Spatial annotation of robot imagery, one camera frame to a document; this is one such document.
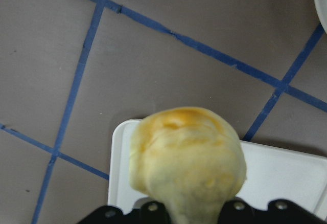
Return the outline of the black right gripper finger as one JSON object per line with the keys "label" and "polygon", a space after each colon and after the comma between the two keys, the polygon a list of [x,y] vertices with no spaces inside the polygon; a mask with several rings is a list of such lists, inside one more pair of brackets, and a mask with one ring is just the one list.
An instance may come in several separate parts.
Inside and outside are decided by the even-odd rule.
{"label": "black right gripper finger", "polygon": [[220,212],[218,223],[324,223],[320,217],[286,199],[268,203],[259,210],[240,198],[228,201]]}

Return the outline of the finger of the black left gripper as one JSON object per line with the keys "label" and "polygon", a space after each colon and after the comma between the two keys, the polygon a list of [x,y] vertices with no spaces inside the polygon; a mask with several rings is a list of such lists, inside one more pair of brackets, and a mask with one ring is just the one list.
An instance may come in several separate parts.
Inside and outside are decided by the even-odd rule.
{"label": "finger of the black left gripper", "polygon": [[81,219],[78,223],[172,223],[169,214],[162,203],[149,201],[138,208],[133,208],[129,213],[115,206],[101,206]]}

